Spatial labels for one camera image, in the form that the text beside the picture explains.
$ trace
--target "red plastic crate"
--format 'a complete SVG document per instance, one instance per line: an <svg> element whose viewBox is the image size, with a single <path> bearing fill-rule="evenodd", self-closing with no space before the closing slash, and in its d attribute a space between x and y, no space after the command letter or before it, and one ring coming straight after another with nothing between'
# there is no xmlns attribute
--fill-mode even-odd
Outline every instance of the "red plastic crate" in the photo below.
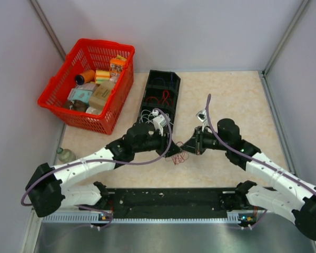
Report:
<svg viewBox="0 0 316 253"><path fill-rule="evenodd" d="M58 73L50 79L37 103L52 111L68 125L111 134L133 84L134 53L133 46L103 40L80 39L67 55ZM93 115L62 108L70 90L76 87L75 75L87 70L109 70L110 59L118 54L127 60L102 114Z"/></svg>

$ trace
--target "black divided container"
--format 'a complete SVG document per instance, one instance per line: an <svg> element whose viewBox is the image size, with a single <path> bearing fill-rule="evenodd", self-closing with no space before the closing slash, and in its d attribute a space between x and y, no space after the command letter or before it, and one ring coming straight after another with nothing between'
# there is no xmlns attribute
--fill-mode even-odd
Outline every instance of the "black divided container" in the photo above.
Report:
<svg viewBox="0 0 316 253"><path fill-rule="evenodd" d="M180 77L176 73L150 70L137 121L146 123L153 120L154 116L150 113L154 108L159 108L168 114L170 122L174 124L179 86Z"/></svg>

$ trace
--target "tabletop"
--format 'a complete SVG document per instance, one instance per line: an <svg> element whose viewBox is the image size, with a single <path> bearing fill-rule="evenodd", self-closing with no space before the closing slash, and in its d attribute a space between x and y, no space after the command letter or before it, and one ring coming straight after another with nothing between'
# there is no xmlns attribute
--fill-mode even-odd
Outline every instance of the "tabletop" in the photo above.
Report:
<svg viewBox="0 0 316 253"><path fill-rule="evenodd" d="M212 94L211 121L231 118L240 127L243 139L256 145L272 161L287 169L270 109L257 71L177 72L181 78L174 120L173 141L187 141L201 122L195 114L205 108ZM111 135L66 126L62 147L79 158L103 148L124 135L136 121L149 73L135 73L134 83ZM155 151L138 153L136 162L150 161ZM140 187L235 187L246 180L266 183L229 162L223 151L206 150L189 154L183 163L161 159L145 166L121 166L99 173L80 184L99 181L111 188Z"/></svg>

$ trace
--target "gray floor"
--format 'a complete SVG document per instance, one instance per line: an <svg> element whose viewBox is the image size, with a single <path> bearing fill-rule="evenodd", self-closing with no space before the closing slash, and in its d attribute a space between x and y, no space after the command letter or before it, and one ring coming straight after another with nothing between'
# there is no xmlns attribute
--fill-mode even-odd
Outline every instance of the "gray floor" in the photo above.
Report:
<svg viewBox="0 0 316 253"><path fill-rule="evenodd" d="M35 253L316 252L314 243L293 224L273 214L252 231L225 224L113 224L100 232L81 227L45 247L76 226L42 224Z"/></svg>

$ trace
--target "orange container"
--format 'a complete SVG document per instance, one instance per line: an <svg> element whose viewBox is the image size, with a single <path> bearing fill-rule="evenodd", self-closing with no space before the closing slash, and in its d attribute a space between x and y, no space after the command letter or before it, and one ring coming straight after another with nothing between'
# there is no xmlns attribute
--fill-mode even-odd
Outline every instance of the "orange container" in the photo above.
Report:
<svg viewBox="0 0 316 253"><path fill-rule="evenodd" d="M111 134L133 84L135 48L116 42L82 38L67 55L58 73L52 77L37 103L49 109L66 124L99 133ZM62 108L70 90L76 87L75 76L87 70L109 70L110 59L126 58L123 71L109 96L103 112L93 115Z"/></svg>

